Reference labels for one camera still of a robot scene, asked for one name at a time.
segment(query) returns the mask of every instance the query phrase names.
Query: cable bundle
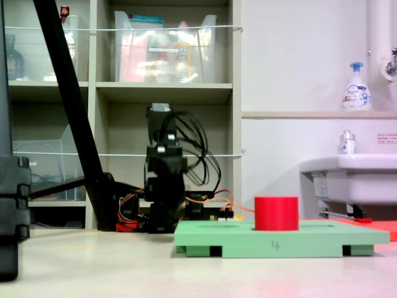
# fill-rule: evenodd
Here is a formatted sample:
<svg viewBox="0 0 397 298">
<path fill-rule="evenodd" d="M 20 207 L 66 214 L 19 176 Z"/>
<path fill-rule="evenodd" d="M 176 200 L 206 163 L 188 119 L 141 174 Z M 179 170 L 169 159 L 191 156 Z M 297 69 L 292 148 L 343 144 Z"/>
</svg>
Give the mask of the cable bundle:
<svg viewBox="0 0 397 298">
<path fill-rule="evenodd" d="M 199 120 L 190 112 L 187 111 L 178 111 L 172 112 L 169 114 L 161 126 L 160 131 L 160 140 L 163 140 L 164 134 L 167 130 L 168 123 L 171 119 L 175 118 L 178 120 L 180 125 L 176 125 L 177 131 L 182 135 L 182 138 L 177 138 L 181 142 L 186 142 L 191 144 L 196 151 L 183 149 L 184 152 L 195 155 L 197 157 L 197 161 L 192 165 L 189 165 L 188 171 L 186 176 L 196 185 L 202 186 L 207 185 L 210 182 L 210 170 L 209 166 L 212 166 L 215 172 L 218 175 L 218 181 L 213 192 L 216 191 L 218 188 L 220 181 L 221 181 L 221 168 L 215 157 L 212 153 L 208 150 L 208 139 L 207 135 L 205 134 L 204 128 Z M 204 174 L 201 178 L 194 169 L 199 165 L 202 164 L 204 168 Z"/>
</svg>

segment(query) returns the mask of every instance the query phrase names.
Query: white sink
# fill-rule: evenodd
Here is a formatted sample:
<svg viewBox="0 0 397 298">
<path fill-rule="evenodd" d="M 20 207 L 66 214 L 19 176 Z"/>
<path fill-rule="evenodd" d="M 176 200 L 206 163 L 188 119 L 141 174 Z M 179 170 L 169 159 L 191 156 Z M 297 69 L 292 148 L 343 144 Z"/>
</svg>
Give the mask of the white sink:
<svg viewBox="0 0 397 298">
<path fill-rule="evenodd" d="M 397 154 L 337 155 L 300 164 L 302 173 L 335 169 L 393 169 L 397 172 Z"/>
<path fill-rule="evenodd" d="M 321 201 L 397 205 L 397 155 L 337 155 L 302 162 L 300 171 Z"/>
</svg>

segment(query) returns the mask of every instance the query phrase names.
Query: clear plastic container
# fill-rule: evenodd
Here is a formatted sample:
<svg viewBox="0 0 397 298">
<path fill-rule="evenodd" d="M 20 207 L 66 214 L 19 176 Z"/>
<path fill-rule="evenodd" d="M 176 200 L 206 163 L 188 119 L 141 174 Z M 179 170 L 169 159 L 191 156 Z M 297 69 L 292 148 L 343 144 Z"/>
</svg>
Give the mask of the clear plastic container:
<svg viewBox="0 0 397 298">
<path fill-rule="evenodd" d="M 83 177 L 79 156 L 73 135 L 68 125 L 60 140 L 13 141 L 14 155 L 26 156 L 32 171 L 32 190 L 52 184 Z M 46 155 L 37 153 L 69 153 L 72 155 Z M 36 201 L 83 201 L 86 199 L 84 186 L 59 192 Z"/>
<path fill-rule="evenodd" d="M 89 32 L 79 16 L 69 16 L 64 32 L 79 81 L 88 80 Z M 6 29 L 7 66 L 10 80 L 56 81 L 50 55 L 41 30 Z M 18 71 L 13 71 L 17 60 Z"/>
<path fill-rule="evenodd" d="M 216 23 L 206 16 L 203 26 Z M 115 80 L 134 83 L 214 83 L 215 29 L 132 30 L 115 12 Z"/>
</svg>

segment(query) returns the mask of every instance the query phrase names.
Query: faucet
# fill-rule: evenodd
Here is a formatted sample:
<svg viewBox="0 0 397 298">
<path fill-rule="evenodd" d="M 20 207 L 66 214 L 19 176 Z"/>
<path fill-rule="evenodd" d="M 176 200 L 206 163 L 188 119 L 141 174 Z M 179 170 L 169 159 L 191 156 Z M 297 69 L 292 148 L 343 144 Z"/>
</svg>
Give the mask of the faucet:
<svg viewBox="0 0 397 298">
<path fill-rule="evenodd" d="M 386 72 L 390 76 L 397 75 L 397 48 L 392 48 L 391 53 L 393 54 L 394 61 L 387 63 Z"/>
</svg>

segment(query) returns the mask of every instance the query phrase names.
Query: red cylinder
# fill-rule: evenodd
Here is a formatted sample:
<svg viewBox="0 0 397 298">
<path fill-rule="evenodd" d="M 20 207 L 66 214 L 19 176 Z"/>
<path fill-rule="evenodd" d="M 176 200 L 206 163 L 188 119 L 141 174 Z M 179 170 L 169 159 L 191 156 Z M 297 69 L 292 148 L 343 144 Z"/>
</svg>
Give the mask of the red cylinder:
<svg viewBox="0 0 397 298">
<path fill-rule="evenodd" d="M 255 197 L 255 230 L 299 230 L 298 197 Z"/>
</svg>

